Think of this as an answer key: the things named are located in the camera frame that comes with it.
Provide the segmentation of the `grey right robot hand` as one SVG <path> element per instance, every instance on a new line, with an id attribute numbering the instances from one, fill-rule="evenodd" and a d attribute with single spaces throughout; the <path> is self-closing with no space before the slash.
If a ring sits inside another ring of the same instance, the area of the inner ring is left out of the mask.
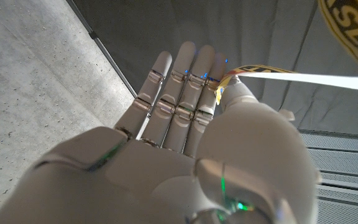
<path id="1" fill-rule="evenodd" d="M 320 176 L 292 115 L 225 65 L 209 45 L 162 52 L 113 128 L 26 171 L 0 223 L 315 223 Z"/>

